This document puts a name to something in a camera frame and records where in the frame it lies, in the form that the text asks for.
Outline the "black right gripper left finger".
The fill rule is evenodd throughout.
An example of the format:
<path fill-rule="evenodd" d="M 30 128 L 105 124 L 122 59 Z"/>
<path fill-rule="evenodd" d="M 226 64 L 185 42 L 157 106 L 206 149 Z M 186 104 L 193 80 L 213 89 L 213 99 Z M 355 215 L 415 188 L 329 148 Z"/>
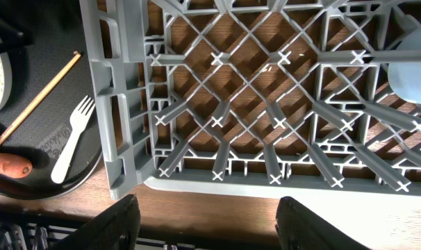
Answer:
<path fill-rule="evenodd" d="M 140 209 L 135 195 L 114 205 L 53 245 L 57 250 L 134 250 L 140 230 Z"/>

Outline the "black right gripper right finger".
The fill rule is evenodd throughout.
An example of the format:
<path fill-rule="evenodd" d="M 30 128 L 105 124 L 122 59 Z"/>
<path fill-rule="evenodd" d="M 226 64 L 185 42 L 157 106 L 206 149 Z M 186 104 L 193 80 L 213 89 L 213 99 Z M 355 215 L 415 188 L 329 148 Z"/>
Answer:
<path fill-rule="evenodd" d="M 292 197 L 280 199 L 275 228 L 282 249 L 366 248 Z"/>

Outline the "blue bowl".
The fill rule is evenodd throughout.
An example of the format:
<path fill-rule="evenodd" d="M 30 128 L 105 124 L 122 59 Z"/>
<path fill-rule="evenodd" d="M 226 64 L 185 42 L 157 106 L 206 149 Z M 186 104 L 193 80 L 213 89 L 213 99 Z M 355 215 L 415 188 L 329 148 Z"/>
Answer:
<path fill-rule="evenodd" d="M 421 50 L 421 28 L 407 35 L 397 50 Z M 401 99 L 421 104 L 421 62 L 392 62 L 388 65 L 388 82 Z"/>

